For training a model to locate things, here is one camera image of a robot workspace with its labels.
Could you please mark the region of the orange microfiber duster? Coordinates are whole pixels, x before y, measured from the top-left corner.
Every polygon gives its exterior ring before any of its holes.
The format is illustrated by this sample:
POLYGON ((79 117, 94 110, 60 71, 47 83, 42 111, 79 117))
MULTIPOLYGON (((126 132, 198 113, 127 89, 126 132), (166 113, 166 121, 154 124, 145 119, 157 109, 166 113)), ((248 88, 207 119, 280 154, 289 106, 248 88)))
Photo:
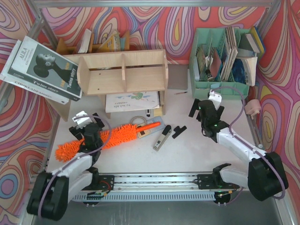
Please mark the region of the orange microfiber duster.
MULTIPOLYGON (((137 133, 148 130, 151 128, 155 128, 160 125, 160 122, 155 122, 151 124, 147 124, 144 126, 137 126, 136 124, 125 124, 120 127, 113 128, 111 131, 101 131, 100 137, 102 141, 107 144, 104 145, 102 149, 109 149, 111 147, 120 145, 121 143, 126 143, 137 138, 137 133)), ((76 153, 79 151, 80 144, 83 142, 82 140, 74 140, 71 142, 67 142, 61 145, 58 145, 57 150, 55 151, 55 158, 60 162, 70 161, 76 153)))

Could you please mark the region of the small stapler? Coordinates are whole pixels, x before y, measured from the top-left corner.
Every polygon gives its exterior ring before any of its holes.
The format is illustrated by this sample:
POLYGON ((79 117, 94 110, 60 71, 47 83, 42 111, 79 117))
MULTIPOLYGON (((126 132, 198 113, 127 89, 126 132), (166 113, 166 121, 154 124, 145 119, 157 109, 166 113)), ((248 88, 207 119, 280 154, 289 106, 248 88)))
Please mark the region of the small stapler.
POLYGON ((159 136, 157 142, 153 146, 153 150, 159 151, 171 133, 172 133, 172 127, 171 125, 167 125, 162 131, 161 135, 159 136))

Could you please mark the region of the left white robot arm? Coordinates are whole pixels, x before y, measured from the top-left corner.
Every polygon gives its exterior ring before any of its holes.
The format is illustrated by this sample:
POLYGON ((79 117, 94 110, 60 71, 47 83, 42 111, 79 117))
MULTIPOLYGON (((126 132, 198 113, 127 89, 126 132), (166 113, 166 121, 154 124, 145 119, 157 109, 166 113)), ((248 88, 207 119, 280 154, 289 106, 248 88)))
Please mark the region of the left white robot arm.
POLYGON ((83 143, 76 147, 75 156, 52 172, 41 172, 34 183, 26 211, 50 220, 60 220, 72 198, 86 187, 99 182, 98 161, 104 147, 100 137, 105 123, 97 113, 87 115, 84 111, 73 117, 75 127, 69 131, 83 143))

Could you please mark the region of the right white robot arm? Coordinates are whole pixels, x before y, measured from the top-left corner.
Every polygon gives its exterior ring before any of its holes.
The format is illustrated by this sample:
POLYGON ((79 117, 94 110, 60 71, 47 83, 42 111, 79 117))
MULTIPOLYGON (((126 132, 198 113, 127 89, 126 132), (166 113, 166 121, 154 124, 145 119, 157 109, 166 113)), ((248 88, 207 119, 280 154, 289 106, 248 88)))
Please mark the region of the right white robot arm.
POLYGON ((259 201, 277 194, 283 198, 289 183, 281 157, 275 152, 267 153, 236 134, 221 120, 223 110, 224 107, 216 108, 211 100, 195 99, 189 116, 197 114, 203 136, 230 150, 245 163, 246 171, 237 170, 230 163, 221 164, 213 168, 207 178, 197 175, 199 189, 225 189, 236 185, 249 189, 259 201))

